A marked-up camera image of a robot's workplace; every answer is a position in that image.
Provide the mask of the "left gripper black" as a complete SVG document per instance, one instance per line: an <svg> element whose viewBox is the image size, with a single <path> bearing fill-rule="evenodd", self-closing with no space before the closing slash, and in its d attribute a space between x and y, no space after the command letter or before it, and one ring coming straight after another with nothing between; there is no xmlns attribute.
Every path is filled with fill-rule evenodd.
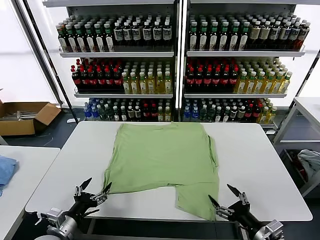
<svg viewBox="0 0 320 240"><path fill-rule="evenodd" d="M74 220L82 220L84 217L96 213L99 211L97 209L98 204L104 203L108 199L108 194L110 192L112 182L110 182L102 192L94 195L93 193L85 192L85 189L90 184L92 178L85 180L80 186L75 187L74 201L75 203L66 212L68 217Z"/></svg>

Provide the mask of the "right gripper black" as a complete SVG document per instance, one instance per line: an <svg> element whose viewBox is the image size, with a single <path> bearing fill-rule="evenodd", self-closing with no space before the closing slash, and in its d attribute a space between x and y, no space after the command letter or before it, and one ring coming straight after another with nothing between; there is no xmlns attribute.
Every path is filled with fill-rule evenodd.
<svg viewBox="0 0 320 240"><path fill-rule="evenodd" d="M231 206L220 206L219 203L209 194L208 197L215 208L215 212L222 218L229 221L237 221L250 232L257 232L262 223L250 212L250 203L245 192L240 192L236 187L227 184L231 192L240 200Z"/></svg>

